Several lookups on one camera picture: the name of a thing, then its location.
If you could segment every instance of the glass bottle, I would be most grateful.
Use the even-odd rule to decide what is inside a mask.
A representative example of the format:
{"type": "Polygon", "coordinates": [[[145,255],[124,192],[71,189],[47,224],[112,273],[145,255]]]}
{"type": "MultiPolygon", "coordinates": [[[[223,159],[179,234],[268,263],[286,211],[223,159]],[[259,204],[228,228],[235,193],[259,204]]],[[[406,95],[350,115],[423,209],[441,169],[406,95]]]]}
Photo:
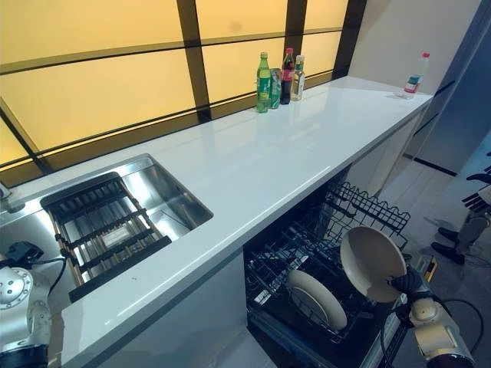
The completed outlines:
{"type": "Polygon", "coordinates": [[[305,72],[304,55],[297,55],[295,60],[295,74],[292,81],[292,101],[300,101],[304,92],[305,72]]]}

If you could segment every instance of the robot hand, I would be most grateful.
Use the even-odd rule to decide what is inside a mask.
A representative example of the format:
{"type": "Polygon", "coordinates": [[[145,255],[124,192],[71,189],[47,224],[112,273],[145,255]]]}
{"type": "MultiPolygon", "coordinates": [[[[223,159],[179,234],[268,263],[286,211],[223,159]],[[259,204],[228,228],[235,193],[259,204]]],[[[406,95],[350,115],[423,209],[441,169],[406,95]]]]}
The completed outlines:
{"type": "Polygon", "coordinates": [[[427,367],[474,367],[459,327],[417,271],[408,266],[406,275],[389,281],[389,284],[407,295],[407,305],[401,310],[409,313],[408,319],[427,367]]]}
{"type": "Polygon", "coordinates": [[[12,263],[0,254],[0,366],[47,366],[49,281],[38,272],[11,267],[12,263]]]}

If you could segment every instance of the window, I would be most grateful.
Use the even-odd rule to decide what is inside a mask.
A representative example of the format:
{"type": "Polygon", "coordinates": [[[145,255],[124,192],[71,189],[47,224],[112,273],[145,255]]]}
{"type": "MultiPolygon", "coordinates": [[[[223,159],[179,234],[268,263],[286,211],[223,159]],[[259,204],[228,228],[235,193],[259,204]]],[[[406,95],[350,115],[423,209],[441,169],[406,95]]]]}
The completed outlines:
{"type": "Polygon", "coordinates": [[[292,46],[306,87],[329,81],[356,42],[343,41],[345,15],[359,28],[365,2],[0,0],[0,179],[14,186],[252,107],[261,51],[281,67],[292,46]]]}

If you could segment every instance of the faucet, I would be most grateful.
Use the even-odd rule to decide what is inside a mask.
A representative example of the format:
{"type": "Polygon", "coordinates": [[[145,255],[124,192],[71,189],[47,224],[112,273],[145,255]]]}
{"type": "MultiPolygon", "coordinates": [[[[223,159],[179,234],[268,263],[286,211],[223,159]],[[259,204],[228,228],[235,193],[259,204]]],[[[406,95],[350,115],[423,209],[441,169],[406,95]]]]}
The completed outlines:
{"type": "Polygon", "coordinates": [[[6,199],[12,194],[9,188],[0,180],[0,199],[6,199]]]}
{"type": "Polygon", "coordinates": [[[0,211],[5,209],[8,213],[16,213],[25,207],[25,203],[12,206],[8,202],[8,197],[11,195],[12,191],[0,180],[0,211]]]}

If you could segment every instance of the white plate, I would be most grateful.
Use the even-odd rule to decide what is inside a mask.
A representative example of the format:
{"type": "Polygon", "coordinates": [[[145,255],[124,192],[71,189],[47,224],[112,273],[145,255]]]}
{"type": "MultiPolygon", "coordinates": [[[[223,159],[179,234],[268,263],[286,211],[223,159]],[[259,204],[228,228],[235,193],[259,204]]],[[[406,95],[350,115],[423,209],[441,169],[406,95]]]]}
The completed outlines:
{"type": "Polygon", "coordinates": [[[358,226],[344,234],[341,263],[353,286],[366,297],[387,303],[400,292],[387,280],[406,274],[406,264],[399,248],[374,228],[358,226]]]}
{"type": "Polygon", "coordinates": [[[346,327],[346,313],[338,299],[310,274],[292,270],[286,285],[293,302],[315,324],[327,324],[333,330],[346,327]]]}

